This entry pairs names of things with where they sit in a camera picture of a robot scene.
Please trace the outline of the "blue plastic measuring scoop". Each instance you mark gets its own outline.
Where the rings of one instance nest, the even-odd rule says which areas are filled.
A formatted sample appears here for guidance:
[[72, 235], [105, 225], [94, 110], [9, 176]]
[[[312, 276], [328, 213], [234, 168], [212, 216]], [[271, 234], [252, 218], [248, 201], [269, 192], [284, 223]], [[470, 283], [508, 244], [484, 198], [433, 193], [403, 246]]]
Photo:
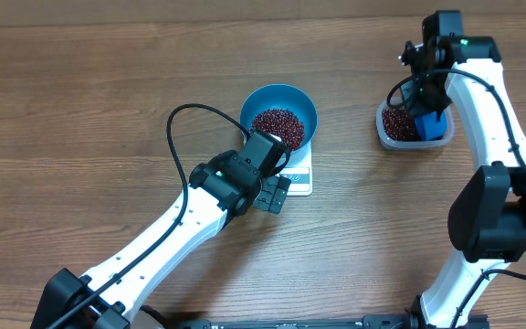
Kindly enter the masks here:
[[444, 112], [437, 116], [436, 112], [414, 118], [417, 133], [422, 141], [441, 138], [447, 131], [447, 117]]

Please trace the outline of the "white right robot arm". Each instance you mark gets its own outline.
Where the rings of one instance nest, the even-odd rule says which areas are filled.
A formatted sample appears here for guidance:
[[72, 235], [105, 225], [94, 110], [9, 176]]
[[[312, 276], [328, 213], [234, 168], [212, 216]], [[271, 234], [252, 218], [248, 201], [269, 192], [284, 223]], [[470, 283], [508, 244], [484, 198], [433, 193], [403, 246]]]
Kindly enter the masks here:
[[409, 116], [458, 110], [474, 174], [449, 209], [453, 249], [434, 283], [404, 317], [406, 328], [487, 328], [470, 319], [477, 299], [497, 275], [526, 281], [509, 266], [526, 252], [526, 137], [505, 88], [492, 37], [468, 37], [457, 10], [422, 22], [422, 44], [400, 56], [409, 77], [394, 89]]

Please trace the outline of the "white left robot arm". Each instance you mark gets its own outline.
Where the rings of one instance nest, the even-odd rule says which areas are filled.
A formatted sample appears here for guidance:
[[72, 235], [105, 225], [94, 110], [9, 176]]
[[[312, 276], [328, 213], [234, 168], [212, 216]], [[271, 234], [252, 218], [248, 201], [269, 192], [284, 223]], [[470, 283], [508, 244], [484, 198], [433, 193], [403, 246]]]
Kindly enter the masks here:
[[68, 269], [46, 284], [34, 328], [128, 328], [157, 286], [195, 248], [251, 207], [278, 214], [290, 181], [277, 163], [289, 157], [274, 136], [254, 131], [190, 174], [182, 194], [142, 234], [77, 276]]

